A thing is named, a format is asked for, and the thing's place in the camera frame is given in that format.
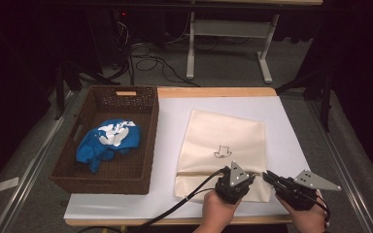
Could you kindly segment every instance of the floor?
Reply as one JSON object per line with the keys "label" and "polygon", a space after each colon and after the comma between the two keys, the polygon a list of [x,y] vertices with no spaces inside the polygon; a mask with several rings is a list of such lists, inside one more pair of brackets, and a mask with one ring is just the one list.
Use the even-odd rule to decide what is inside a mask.
{"label": "floor", "polygon": [[[135,84],[279,87],[294,79],[311,42],[273,42],[267,56],[273,77],[271,84],[263,82],[254,57],[254,52],[262,46],[258,40],[203,38],[196,45],[192,81],[183,78],[187,64],[186,44],[185,41],[168,44],[165,49],[149,44],[139,46],[132,52]],[[105,67],[104,75],[114,72]],[[0,191],[0,232],[78,232],[82,229],[69,226],[63,220],[70,194],[52,183],[49,176],[87,87],[97,84],[88,82],[90,77],[83,77],[81,92],[66,91],[67,108],[62,117],[54,120],[57,108],[52,104],[2,171],[0,183],[19,178],[19,184]],[[114,81],[130,84],[128,73]],[[342,192],[324,194],[332,213],[328,230],[373,232],[372,164],[345,119],[335,94],[331,97],[330,132],[327,133],[318,120],[320,102],[305,101],[302,91],[302,88],[291,89],[281,95],[288,118],[311,170],[343,186]],[[54,93],[49,98],[55,103]],[[287,230],[295,232],[291,224],[287,225]]]}

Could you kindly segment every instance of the brown wicker basket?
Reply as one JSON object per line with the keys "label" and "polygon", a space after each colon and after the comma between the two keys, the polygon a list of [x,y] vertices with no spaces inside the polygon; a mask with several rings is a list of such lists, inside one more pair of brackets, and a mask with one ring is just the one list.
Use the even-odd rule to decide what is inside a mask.
{"label": "brown wicker basket", "polygon": [[[159,104],[156,87],[91,86],[51,180],[70,193],[147,194],[153,168],[153,148]],[[116,153],[102,161],[96,174],[76,161],[77,148],[86,133],[107,119],[133,120],[141,128],[138,149]]]}

